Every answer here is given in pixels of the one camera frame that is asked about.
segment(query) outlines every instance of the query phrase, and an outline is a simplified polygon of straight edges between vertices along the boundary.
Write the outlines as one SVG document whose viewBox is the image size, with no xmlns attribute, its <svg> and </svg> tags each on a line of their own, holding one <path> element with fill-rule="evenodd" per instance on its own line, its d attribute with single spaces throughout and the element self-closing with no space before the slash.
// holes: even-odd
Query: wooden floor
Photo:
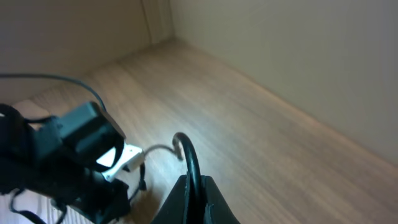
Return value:
<svg viewBox="0 0 398 224">
<path fill-rule="evenodd" d="M 170 144 L 177 131 L 187 133 L 202 174 L 215 179 L 241 223 L 398 223 L 397 167 L 181 42 L 128 56 L 83 79 L 103 97 L 129 143 Z M 65 84 L 31 100 L 64 114 L 92 99 Z M 153 153 L 146 164 L 151 190 L 123 223 L 149 223 L 186 172 L 167 152 Z M 137 184 L 136 176 L 121 178 L 131 188 Z M 5 209 L 2 220 L 24 222 Z M 49 223 L 58 215 L 42 197 L 31 210 Z M 85 222 L 69 212 L 65 223 Z"/>
</svg>

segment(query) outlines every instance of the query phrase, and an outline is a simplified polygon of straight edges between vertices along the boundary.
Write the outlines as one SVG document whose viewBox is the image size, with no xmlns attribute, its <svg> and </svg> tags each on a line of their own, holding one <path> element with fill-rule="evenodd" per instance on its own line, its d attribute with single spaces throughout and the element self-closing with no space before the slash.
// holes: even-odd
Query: white wall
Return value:
<svg viewBox="0 0 398 224">
<path fill-rule="evenodd" d="M 176 36 L 398 164 L 397 1 L 171 0 Z"/>
<path fill-rule="evenodd" d="M 140 0 L 4 0 L 0 72 L 77 76 L 150 44 Z M 0 102 L 48 88 L 48 80 L 0 80 Z"/>
</svg>

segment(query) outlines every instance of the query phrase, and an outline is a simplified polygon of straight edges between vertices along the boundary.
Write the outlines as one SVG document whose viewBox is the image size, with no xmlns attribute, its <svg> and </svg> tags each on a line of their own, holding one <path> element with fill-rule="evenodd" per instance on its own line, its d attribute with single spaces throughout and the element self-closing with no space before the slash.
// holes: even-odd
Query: black cable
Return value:
<svg viewBox="0 0 398 224">
<path fill-rule="evenodd" d="M 11 201 L 10 201 L 10 204 L 9 204 L 10 211 L 11 211 L 12 213 L 16 213 L 16 214 L 20 214 L 20 215 L 24 216 L 25 218 L 27 218 L 29 221 L 31 221 L 31 222 L 34 223 L 34 224 L 45 224 L 45 222 L 44 222 L 39 216 L 37 216 L 36 214 L 34 214 L 33 212 L 26 211 L 26 210 L 20 210 L 20 211 L 19 211 L 19 210 L 16 210 L 16 209 L 14 208 L 14 199 L 15 199 L 18 195 L 20 195 L 21 193 L 23 193 L 23 191 L 25 191 L 25 190 L 24 190 L 24 189 L 19 189 L 19 190 L 17 190 L 17 191 L 14 193 L 14 195 L 11 197 Z M 61 224 L 61 222 L 62 222 L 63 219 L 65 218 L 65 216 L 66 216 L 66 214 L 67 214 L 67 207 L 66 207 L 65 205 L 63 205 L 63 206 L 61 207 L 61 211 L 62 211 L 62 214 L 61 214 L 61 216 L 58 218 L 56 224 Z"/>
<path fill-rule="evenodd" d="M 66 82 L 70 82 L 76 85 L 80 85 L 86 90 L 90 91 L 95 98 L 99 101 L 99 105 L 102 107 L 104 111 L 106 111 L 105 104 L 99 94 L 95 92 L 92 87 L 83 83 L 81 80 L 77 78 L 65 77 L 62 75 L 49 75 L 49 74 L 29 74 L 29 73 L 0 73 L 0 78 L 47 78 L 47 79 L 54 79 L 54 80 L 63 80 Z"/>
<path fill-rule="evenodd" d="M 199 162 L 197 158 L 197 154 L 195 152 L 195 148 L 191 140 L 184 133 L 176 133 L 173 137 L 173 146 L 174 148 L 178 147 L 177 145 L 181 143 L 184 153 L 185 160 L 187 161 L 188 173 L 190 175 L 190 181 L 193 185 L 193 194 L 195 197 L 195 204 L 197 209 L 202 209 L 202 196 L 201 196 L 201 175 Z"/>
<path fill-rule="evenodd" d="M 138 194 L 139 190 L 147 190 L 147 184 L 145 183 L 145 163 L 139 166 L 139 182 L 137 188 L 134 190 L 132 195 L 129 197 L 129 202 L 131 202 Z"/>
</svg>

